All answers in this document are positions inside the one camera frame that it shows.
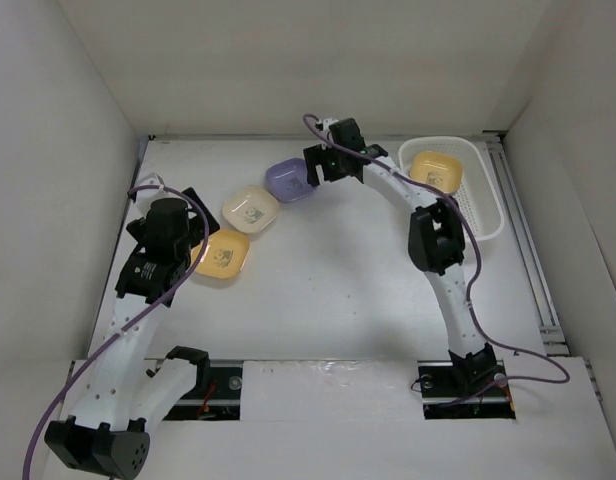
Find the purple panda plate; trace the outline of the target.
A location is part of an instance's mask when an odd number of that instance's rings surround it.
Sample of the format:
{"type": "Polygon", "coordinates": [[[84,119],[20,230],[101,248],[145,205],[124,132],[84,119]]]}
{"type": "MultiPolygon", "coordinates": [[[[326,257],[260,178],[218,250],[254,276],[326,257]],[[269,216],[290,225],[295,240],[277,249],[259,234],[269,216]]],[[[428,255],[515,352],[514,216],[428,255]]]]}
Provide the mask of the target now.
{"type": "Polygon", "coordinates": [[[265,172],[270,193],[280,202],[290,203],[314,193],[316,188],[308,182],[305,160],[291,158],[270,166],[265,172]]]}

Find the cream panda plate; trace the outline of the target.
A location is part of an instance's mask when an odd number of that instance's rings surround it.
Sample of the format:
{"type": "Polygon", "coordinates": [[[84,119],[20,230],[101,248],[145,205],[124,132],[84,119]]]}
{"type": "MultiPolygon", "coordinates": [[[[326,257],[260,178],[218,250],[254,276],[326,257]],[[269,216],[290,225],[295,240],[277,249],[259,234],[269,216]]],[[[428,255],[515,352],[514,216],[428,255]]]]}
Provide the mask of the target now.
{"type": "Polygon", "coordinates": [[[262,232],[280,211],[279,201],[260,186],[248,185],[227,198],[222,215],[232,227],[247,234],[262,232]]]}

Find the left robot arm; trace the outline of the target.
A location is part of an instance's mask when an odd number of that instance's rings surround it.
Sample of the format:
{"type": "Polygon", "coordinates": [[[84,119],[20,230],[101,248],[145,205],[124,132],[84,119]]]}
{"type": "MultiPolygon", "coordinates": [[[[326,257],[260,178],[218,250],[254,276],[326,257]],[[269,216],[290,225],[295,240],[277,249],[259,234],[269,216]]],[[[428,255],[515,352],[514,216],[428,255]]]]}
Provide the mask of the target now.
{"type": "Polygon", "coordinates": [[[69,469],[134,479],[151,432],[183,397],[212,386],[206,351],[176,346],[155,372],[144,367],[157,327],[176,290],[199,264],[219,224],[193,188],[144,185],[129,194],[139,216],[126,230],[136,245],[115,285],[104,342],[76,371],[86,390],[64,420],[48,424],[44,442],[69,469]]]}

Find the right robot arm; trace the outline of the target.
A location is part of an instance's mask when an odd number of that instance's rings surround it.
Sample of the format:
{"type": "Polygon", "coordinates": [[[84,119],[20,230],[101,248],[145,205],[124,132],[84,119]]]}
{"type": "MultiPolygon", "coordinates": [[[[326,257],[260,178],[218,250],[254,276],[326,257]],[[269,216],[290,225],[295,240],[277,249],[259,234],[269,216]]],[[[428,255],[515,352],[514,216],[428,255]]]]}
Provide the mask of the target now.
{"type": "Polygon", "coordinates": [[[304,150],[309,184],[354,177],[409,221],[409,258],[433,288],[448,337],[450,381],[455,391],[448,402],[437,404],[450,408],[482,396],[496,384],[498,364],[491,342],[474,319],[463,267],[463,216],[457,203],[440,190],[407,177],[379,145],[366,144],[354,119],[305,114],[303,122],[320,140],[304,150]]]}

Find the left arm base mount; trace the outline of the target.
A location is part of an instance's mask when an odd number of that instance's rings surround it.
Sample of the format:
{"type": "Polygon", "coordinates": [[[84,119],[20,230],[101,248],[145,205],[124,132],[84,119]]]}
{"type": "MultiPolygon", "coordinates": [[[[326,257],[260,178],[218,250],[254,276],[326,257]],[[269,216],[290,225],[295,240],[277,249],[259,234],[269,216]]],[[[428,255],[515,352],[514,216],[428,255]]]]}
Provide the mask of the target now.
{"type": "Polygon", "coordinates": [[[165,421],[238,421],[242,387],[242,362],[213,361],[207,389],[185,394],[165,421]]]}

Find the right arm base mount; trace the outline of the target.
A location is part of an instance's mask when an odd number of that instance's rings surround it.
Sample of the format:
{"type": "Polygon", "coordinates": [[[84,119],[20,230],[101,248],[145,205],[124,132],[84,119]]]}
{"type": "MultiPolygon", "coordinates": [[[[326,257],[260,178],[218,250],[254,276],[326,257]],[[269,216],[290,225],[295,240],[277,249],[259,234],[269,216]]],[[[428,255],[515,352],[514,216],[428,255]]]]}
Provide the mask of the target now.
{"type": "Polygon", "coordinates": [[[450,361],[417,363],[411,390],[421,395],[425,420],[514,420],[516,412],[501,361],[483,379],[469,385],[450,361]]]}

